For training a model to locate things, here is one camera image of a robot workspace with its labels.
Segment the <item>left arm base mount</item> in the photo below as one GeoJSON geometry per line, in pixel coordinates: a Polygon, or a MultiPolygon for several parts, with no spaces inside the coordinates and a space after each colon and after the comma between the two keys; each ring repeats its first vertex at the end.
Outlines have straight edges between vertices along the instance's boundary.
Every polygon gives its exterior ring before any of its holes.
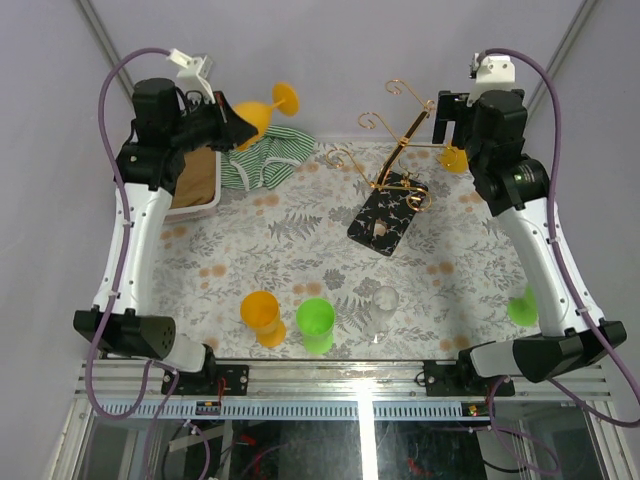
{"type": "Polygon", "coordinates": [[[172,395],[217,396],[223,388],[222,396],[245,396],[248,390],[250,368],[246,364],[217,365],[212,371],[198,373],[178,372],[178,382],[172,395]]]}

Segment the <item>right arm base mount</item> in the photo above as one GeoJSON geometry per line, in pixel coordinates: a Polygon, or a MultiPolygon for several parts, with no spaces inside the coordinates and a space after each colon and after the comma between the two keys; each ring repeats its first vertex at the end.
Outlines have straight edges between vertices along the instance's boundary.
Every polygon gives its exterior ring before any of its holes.
{"type": "Polygon", "coordinates": [[[433,397],[488,397],[499,379],[478,375],[469,360],[424,360],[423,373],[433,397]]]}

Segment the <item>orange wine glass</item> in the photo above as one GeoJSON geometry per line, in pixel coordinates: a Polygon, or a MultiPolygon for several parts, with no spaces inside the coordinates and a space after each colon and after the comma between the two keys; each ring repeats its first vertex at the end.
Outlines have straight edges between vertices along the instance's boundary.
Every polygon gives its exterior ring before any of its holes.
{"type": "Polygon", "coordinates": [[[255,135],[237,146],[236,151],[247,150],[266,133],[275,110],[285,116],[292,117],[298,113],[299,107],[300,102],[296,90],[285,82],[279,82],[273,86],[271,104],[247,101],[235,105],[234,112],[257,130],[255,135]]]}
{"type": "Polygon", "coordinates": [[[451,143],[442,146],[438,162],[447,172],[452,174],[464,174],[468,171],[465,151],[454,147],[451,143]]]}

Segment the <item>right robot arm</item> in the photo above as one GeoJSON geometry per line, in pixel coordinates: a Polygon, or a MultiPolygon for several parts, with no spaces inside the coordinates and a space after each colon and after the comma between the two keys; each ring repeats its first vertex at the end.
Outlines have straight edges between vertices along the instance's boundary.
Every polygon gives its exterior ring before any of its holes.
{"type": "Polygon", "coordinates": [[[523,376],[538,383],[589,366],[607,346],[627,339],[619,321],[606,320],[577,271],[558,221],[547,217],[550,181],[545,167],[523,153],[527,111],[523,91],[490,90],[475,102],[444,90],[437,100],[433,140],[452,144],[469,162],[476,192],[510,238],[533,292],[539,333],[465,350],[458,387],[478,394],[492,377],[523,376]]]}

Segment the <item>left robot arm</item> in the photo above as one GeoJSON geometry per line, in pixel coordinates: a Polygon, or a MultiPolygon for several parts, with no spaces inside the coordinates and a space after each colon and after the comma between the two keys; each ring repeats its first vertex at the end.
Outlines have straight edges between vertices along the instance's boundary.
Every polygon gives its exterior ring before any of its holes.
{"type": "Polygon", "coordinates": [[[197,394],[212,392],[219,371],[206,347],[181,335],[173,318],[154,314],[152,266],[186,154],[201,147],[227,152],[257,130],[213,93],[190,105],[165,78],[138,82],[132,96],[131,136],[117,155],[116,215],[103,282],[74,329],[105,353],[152,359],[184,373],[197,394]]]}

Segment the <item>gold wine glass rack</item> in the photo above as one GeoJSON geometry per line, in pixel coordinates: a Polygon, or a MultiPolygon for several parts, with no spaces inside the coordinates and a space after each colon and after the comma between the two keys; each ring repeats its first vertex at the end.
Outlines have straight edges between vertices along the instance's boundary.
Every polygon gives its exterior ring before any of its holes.
{"type": "Polygon", "coordinates": [[[346,161],[350,161],[370,189],[370,195],[347,229],[347,237],[389,257],[395,252],[415,215],[427,211],[433,203],[429,188],[419,180],[419,174],[401,164],[401,154],[408,149],[435,149],[453,154],[455,149],[447,144],[418,144],[413,141],[423,123],[435,115],[436,104],[433,100],[422,99],[401,79],[387,81],[385,89],[392,95],[410,92],[420,105],[420,113],[402,135],[397,134],[378,113],[364,112],[358,117],[358,124],[364,129],[373,130],[382,124],[395,141],[395,147],[378,173],[372,178],[368,177],[345,148],[329,150],[325,154],[325,162],[341,169],[346,161]]]}

